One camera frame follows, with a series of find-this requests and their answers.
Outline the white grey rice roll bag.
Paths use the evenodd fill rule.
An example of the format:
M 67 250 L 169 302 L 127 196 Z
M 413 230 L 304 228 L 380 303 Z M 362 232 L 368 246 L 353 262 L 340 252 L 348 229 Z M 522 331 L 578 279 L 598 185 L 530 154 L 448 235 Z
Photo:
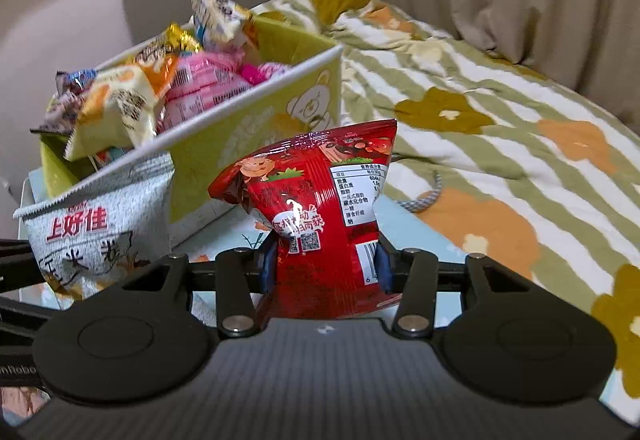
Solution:
M 15 213 L 58 307 L 170 253 L 174 174 L 170 154 L 154 153 Z

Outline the pink snack bag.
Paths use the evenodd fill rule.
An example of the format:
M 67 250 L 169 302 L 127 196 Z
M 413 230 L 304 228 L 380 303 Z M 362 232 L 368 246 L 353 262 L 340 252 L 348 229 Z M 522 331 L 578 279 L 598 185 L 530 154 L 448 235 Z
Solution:
M 181 57 L 156 122 L 163 133 L 291 69 L 276 61 L 250 62 L 243 50 Z

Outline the white orange chips bag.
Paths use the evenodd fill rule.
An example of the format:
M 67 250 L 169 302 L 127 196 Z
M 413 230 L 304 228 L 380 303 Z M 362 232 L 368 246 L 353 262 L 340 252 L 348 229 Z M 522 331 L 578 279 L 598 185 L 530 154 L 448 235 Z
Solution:
M 174 79 L 176 54 L 129 59 L 96 75 L 64 157 L 74 162 L 109 148 L 139 148 L 156 136 L 157 116 Z

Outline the dark blue red snack bag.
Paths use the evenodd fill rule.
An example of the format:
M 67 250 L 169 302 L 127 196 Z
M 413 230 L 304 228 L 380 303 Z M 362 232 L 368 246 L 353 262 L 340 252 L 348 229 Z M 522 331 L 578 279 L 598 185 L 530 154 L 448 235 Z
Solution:
M 58 71 L 55 74 L 56 92 L 50 100 L 43 121 L 29 131 L 32 134 L 70 136 L 96 75 L 98 73 L 93 69 Z

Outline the gold black snack bag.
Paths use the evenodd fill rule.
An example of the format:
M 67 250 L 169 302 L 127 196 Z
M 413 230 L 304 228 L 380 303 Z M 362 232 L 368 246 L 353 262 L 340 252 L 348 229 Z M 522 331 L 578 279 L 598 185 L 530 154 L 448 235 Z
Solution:
M 183 52 L 201 52 L 202 44 L 196 37 L 177 23 L 170 26 L 160 36 L 154 38 L 134 55 L 134 62 L 143 67 L 160 66 L 169 55 Z

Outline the yellow blue snack bag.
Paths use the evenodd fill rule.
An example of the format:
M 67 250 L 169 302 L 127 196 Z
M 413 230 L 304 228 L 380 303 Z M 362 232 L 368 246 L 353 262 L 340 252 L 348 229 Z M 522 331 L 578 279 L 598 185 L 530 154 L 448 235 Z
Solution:
M 233 0 L 191 0 L 195 35 L 209 52 L 256 49 L 253 15 Z

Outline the green striped flower blanket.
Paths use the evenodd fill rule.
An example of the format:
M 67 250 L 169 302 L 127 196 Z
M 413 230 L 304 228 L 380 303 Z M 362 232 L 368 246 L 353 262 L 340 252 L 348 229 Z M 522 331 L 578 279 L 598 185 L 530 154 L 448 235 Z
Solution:
M 639 140 L 544 75 L 382 0 L 268 0 L 259 15 L 343 48 L 343 124 L 396 119 L 385 191 L 424 223 L 599 319 L 618 353 L 606 400 L 639 408 Z

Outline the green storage box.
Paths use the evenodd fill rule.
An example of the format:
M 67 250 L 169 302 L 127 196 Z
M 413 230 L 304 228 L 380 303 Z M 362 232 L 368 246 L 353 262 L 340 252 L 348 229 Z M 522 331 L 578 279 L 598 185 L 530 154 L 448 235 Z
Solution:
M 270 143 L 340 122 L 342 46 L 270 19 L 256 19 L 255 28 L 262 59 L 288 63 L 290 70 L 164 131 L 104 168 L 114 171 L 155 152 L 170 153 L 175 166 L 171 245 L 230 211 L 230 204 L 207 192 L 228 165 Z

